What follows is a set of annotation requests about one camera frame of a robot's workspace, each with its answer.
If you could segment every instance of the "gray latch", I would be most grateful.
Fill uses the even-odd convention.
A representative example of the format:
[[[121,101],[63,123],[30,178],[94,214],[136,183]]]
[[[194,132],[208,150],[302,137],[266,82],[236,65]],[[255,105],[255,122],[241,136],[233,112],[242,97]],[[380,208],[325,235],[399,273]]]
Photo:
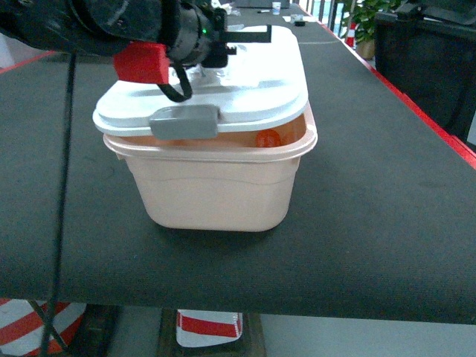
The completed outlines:
[[[218,112],[217,106],[169,106],[152,115],[150,129],[160,140],[215,138]]]

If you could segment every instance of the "striped post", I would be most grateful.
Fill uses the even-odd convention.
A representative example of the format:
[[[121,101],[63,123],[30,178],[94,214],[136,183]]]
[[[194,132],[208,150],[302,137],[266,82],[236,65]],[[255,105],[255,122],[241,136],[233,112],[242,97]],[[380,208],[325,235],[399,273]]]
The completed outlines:
[[[354,48],[356,45],[356,24],[355,22],[352,22],[350,24],[349,30],[347,31],[347,37],[345,39],[346,45],[348,45],[351,48]]]
[[[177,343],[182,347],[207,347],[236,341],[242,334],[243,317],[237,312],[179,310]]]
[[[46,302],[37,306],[46,313]],[[43,320],[35,311],[36,303],[26,300],[0,299],[0,352],[11,356],[36,356],[39,354],[43,333]],[[60,344],[68,346],[80,327],[84,303],[58,303],[54,329],[62,341],[50,337],[48,353],[62,351]]]

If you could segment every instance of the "black cable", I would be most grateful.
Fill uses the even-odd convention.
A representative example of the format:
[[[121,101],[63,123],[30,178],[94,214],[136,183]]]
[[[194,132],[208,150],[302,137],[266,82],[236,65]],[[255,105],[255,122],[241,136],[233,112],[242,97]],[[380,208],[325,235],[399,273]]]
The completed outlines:
[[[170,84],[158,84],[157,86],[162,90],[167,98],[176,103],[181,103],[192,97],[192,86],[187,78],[187,72],[181,65],[173,65],[173,69],[177,72],[178,80],[180,80],[181,90],[184,94],[176,91]]]
[[[43,323],[45,323],[46,314],[41,308],[41,306],[34,300],[29,300],[28,303],[30,304],[34,312],[36,312],[36,314],[39,316],[39,318],[42,319]],[[55,329],[51,330],[51,334],[58,343],[58,345],[61,347],[61,349],[63,351],[66,351],[68,349],[68,346],[66,345],[65,340],[62,339],[61,335]]]
[[[73,89],[75,70],[76,54],[71,54],[68,67],[68,82],[66,84],[65,111],[63,117],[62,162],[61,177],[59,181],[60,195],[56,221],[57,229],[54,237],[53,278],[51,281],[50,295],[47,303],[48,308],[45,314],[42,343],[39,352],[40,357],[46,357],[48,355],[48,345],[50,342],[51,331],[53,330],[53,320],[60,290],[59,281],[61,275],[63,219],[65,215],[66,188],[68,184],[68,165],[71,146],[71,119],[73,116]]]

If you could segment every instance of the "background table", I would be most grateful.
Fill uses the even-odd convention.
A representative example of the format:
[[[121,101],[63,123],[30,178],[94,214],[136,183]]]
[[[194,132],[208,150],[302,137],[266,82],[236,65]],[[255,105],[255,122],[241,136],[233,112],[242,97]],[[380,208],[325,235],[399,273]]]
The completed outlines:
[[[300,42],[319,139],[287,217],[257,234],[152,222],[92,123],[114,70],[82,58],[61,299],[473,324],[475,171],[319,24],[255,10],[230,23],[288,26]],[[47,295],[65,78],[57,57],[0,76],[0,296]]]

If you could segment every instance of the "pink plastic bin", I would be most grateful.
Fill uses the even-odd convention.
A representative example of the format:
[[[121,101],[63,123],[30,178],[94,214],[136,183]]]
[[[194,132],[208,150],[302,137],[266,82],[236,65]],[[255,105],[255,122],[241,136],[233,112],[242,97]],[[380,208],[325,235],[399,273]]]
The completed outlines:
[[[180,141],[105,134],[104,143],[126,160],[147,213],[158,224],[266,231],[286,216],[300,157],[318,139],[309,104],[274,130],[290,144],[256,148],[258,132]]]

